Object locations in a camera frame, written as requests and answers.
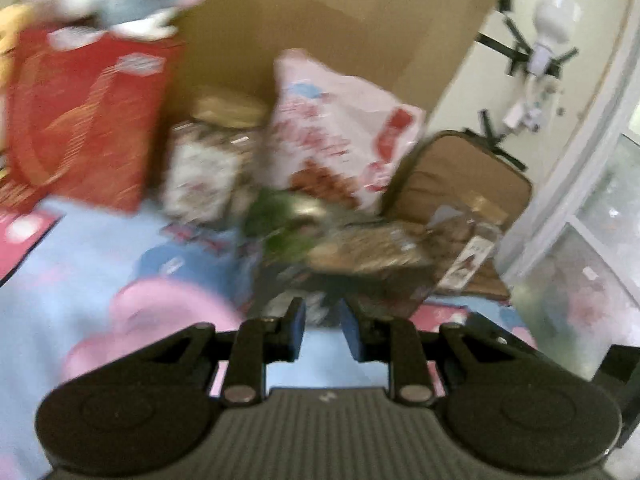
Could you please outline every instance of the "pink object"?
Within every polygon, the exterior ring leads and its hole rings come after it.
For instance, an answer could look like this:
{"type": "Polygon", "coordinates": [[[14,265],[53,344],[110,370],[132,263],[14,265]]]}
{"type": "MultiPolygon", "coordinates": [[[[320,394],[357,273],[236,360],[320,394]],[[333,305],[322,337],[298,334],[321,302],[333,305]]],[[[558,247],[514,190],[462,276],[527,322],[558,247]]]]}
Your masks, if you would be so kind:
{"type": "Polygon", "coordinates": [[[441,324],[453,322],[464,325],[467,317],[468,311],[465,308],[425,303],[411,317],[411,321],[423,332],[439,332],[441,324]]]}
{"type": "Polygon", "coordinates": [[[19,480],[20,473],[11,455],[0,455],[0,480],[19,480]]]}
{"type": "MultiPolygon", "coordinates": [[[[196,285],[170,278],[139,280],[120,291],[110,306],[113,331],[76,345],[63,366],[65,381],[131,354],[200,322],[219,332],[237,330],[241,316],[225,300],[196,285]]],[[[211,394],[218,395],[226,364],[221,364],[211,394]]]]}
{"type": "Polygon", "coordinates": [[[18,215],[0,210],[0,285],[20,266],[59,217],[44,211],[18,215]]]}
{"type": "Polygon", "coordinates": [[[538,348],[538,345],[536,345],[536,340],[533,339],[531,332],[529,332],[529,330],[527,330],[526,328],[517,326],[511,331],[511,333],[521,341],[524,341],[531,348],[538,348]]]}

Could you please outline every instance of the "lamp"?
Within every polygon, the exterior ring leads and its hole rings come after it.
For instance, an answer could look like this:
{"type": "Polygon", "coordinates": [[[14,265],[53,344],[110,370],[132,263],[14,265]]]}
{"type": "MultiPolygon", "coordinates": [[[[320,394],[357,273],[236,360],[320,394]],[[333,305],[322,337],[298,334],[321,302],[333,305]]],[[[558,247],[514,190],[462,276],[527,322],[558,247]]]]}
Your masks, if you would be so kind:
{"type": "Polygon", "coordinates": [[[538,37],[527,67],[530,74],[544,75],[554,51],[572,38],[581,15],[580,6],[573,0],[538,1],[533,16],[538,37]]]}

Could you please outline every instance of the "clutter pile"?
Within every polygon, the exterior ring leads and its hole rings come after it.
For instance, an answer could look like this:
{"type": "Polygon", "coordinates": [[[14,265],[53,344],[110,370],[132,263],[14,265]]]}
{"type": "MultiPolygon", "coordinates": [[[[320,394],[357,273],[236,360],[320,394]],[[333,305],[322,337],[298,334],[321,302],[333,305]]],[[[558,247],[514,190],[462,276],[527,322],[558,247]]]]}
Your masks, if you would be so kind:
{"type": "MultiPolygon", "coordinates": [[[[170,20],[204,0],[27,1],[0,15],[0,208],[56,194],[135,212],[185,50],[170,20]]],[[[405,317],[433,294],[509,299],[491,257],[530,200],[521,174],[455,132],[425,139],[426,110],[306,50],[282,51],[274,78],[271,113],[237,89],[194,89],[159,194],[172,221],[235,233],[250,316],[292,295],[315,322],[346,295],[405,317]]]]}

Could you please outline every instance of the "light blue floor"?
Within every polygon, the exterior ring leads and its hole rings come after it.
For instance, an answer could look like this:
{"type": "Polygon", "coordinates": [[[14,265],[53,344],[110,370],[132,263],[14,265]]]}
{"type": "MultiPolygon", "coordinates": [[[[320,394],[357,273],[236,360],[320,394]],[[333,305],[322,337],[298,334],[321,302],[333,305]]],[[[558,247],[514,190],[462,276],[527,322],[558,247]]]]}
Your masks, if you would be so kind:
{"type": "MultiPolygon", "coordinates": [[[[108,330],[108,304],[131,282],[140,256],[167,242],[159,233],[167,220],[151,206],[134,218],[60,200],[47,200],[44,207],[65,217],[0,287],[0,480],[36,480],[47,472],[33,430],[40,401],[58,386],[73,346],[108,330]],[[17,477],[6,471],[3,477],[7,457],[17,477]]],[[[212,269],[221,279],[234,271],[228,262],[212,269]]],[[[472,307],[507,329],[519,323],[508,319],[514,312],[493,302],[475,300],[472,307]]],[[[385,386],[387,381],[386,365],[355,363],[336,330],[308,331],[300,359],[270,365],[267,373],[268,388],[385,386]]]]}

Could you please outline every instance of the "cardboard box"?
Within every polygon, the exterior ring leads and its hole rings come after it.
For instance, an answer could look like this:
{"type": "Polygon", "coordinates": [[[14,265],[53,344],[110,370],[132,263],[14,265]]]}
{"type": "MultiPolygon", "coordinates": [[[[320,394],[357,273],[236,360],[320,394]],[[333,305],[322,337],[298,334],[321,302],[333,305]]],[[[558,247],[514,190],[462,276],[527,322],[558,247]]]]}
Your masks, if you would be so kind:
{"type": "MultiPolygon", "coordinates": [[[[178,25],[188,44],[164,110],[188,115],[196,87],[216,84],[275,101],[274,58],[304,48],[430,114],[495,0],[208,0],[178,25]]],[[[161,175],[164,144],[155,157],[161,175]]]]}
{"type": "MultiPolygon", "coordinates": [[[[136,211],[181,51],[177,41],[137,43],[85,27],[25,30],[8,91],[7,187],[136,211]]],[[[10,194],[0,205],[32,206],[10,194]]]]}

